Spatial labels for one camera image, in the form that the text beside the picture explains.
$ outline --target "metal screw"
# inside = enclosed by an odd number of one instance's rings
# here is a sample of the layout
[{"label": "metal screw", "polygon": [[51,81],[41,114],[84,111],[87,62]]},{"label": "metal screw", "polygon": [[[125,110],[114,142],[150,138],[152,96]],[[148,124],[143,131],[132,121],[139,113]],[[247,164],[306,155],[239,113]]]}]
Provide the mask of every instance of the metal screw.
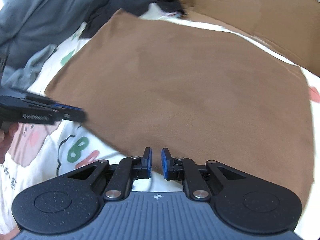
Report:
[{"label": "metal screw", "polygon": [[119,190],[108,190],[106,192],[106,197],[108,198],[117,198],[121,196],[121,192]]},{"label": "metal screw", "polygon": [[205,198],[205,197],[209,196],[209,193],[205,190],[196,190],[193,192],[193,195],[196,198]]}]

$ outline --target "pink cartoon character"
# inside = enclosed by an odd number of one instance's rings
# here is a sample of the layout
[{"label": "pink cartoon character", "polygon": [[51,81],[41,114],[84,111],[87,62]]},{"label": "pink cartoon character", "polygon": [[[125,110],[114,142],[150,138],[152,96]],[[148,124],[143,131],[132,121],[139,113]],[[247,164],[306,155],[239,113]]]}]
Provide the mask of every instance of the pink cartoon character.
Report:
[{"label": "pink cartoon character", "polygon": [[20,123],[8,153],[12,160],[26,167],[36,158],[46,137],[57,130],[60,122],[54,125]]}]

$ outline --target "white printed bed sheet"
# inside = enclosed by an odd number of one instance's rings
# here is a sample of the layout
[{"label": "white printed bed sheet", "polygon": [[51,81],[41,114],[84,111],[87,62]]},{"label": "white printed bed sheet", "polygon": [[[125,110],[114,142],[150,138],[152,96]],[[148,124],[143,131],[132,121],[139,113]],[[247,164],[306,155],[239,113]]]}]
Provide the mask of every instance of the white printed bed sheet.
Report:
[{"label": "white printed bed sheet", "polygon": [[[167,17],[155,4],[152,4],[150,10],[141,18],[167,20],[197,28],[230,32],[217,25]],[[36,82],[29,88],[29,91],[44,95],[45,88],[60,68],[89,41],[89,39],[79,39],[84,26],[83,24],[74,35],[57,47],[56,52],[45,62],[41,73]],[[243,38],[273,56],[293,64],[254,40],[244,36]],[[309,84],[310,105],[313,116],[315,181],[310,192],[308,204],[295,232],[303,239],[317,240],[320,237],[320,230],[317,225],[318,214],[320,213],[320,163],[317,155],[320,148],[320,95],[318,92],[320,91],[320,78],[305,69],[302,69],[302,71]],[[0,167],[0,209],[2,215],[0,219],[0,234],[6,234],[16,226],[11,213],[11,204],[14,197],[25,188],[99,159],[108,159],[111,164],[114,164],[119,163],[124,157],[124,155],[105,145],[78,123],[62,121],[54,126],[20,124],[12,147],[6,154],[5,163]],[[167,182],[162,176],[152,172],[151,179],[135,181],[133,190],[181,191],[182,187],[177,182]]]}]

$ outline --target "white fabric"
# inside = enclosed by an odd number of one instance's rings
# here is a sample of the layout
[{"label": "white fabric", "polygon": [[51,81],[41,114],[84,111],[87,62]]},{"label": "white fabric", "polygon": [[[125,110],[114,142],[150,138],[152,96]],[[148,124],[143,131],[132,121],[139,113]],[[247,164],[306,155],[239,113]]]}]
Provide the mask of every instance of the white fabric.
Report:
[{"label": "white fabric", "polygon": [[[231,32],[218,25],[196,23],[166,17],[156,4],[151,4],[149,11],[141,16],[141,18],[167,20],[177,24],[188,25],[197,28]],[[48,83],[62,67],[61,61],[63,58],[68,58],[71,55],[74,55],[89,41],[89,39],[83,40],[78,38],[83,27],[84,26],[82,26],[82,28],[75,33],[75,35],[58,46],[57,52],[55,52],[47,60],[40,75],[38,76],[38,79],[30,87],[29,90],[31,92],[43,95]],[[277,57],[289,64],[293,64],[288,59],[278,55],[253,39],[244,37],[238,33],[235,34],[245,38],[274,57]],[[305,69],[302,69],[302,71],[308,80],[308,84],[316,87],[317,90],[320,91],[320,78],[316,77]],[[305,240],[318,240],[320,237],[320,230],[318,229],[317,225],[318,214],[320,214],[320,161],[317,152],[320,150],[320,103],[311,101],[310,104],[312,109],[315,139],[315,181],[312,185],[308,204],[305,207],[295,232]],[[74,145],[78,145],[83,148],[80,154],[73,152],[72,149]],[[41,181],[53,178],[56,175],[61,175],[72,171],[75,168],[95,160],[108,159],[111,164],[113,164],[119,163],[122,158],[124,158],[123,155],[105,145],[102,141],[93,136],[78,123],[69,121],[62,121],[59,128],[46,138],[41,151],[37,155],[36,159],[32,161],[30,166],[23,168],[17,165],[12,161],[10,155],[7,154],[5,163],[0,170],[0,205],[2,214],[2,219],[0,219],[0,233],[5,234],[13,229],[15,223],[10,211],[11,204],[17,193],[24,190],[26,187],[30,187],[31,185]],[[5,174],[4,167],[8,167],[10,175]],[[17,178],[14,189],[11,188],[12,177]],[[135,181],[134,190],[159,192],[180,191],[182,190],[182,187],[177,182],[165,181],[162,176],[153,172],[151,180]]]}]

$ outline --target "cardboard box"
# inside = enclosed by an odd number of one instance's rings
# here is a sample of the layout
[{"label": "cardboard box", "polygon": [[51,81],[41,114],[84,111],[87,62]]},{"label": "cardboard box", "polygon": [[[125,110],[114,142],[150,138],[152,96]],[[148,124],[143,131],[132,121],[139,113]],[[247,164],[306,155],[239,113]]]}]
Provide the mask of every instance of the cardboard box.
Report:
[{"label": "cardboard box", "polygon": [[193,21],[231,25],[320,77],[316,0],[180,0]]}]

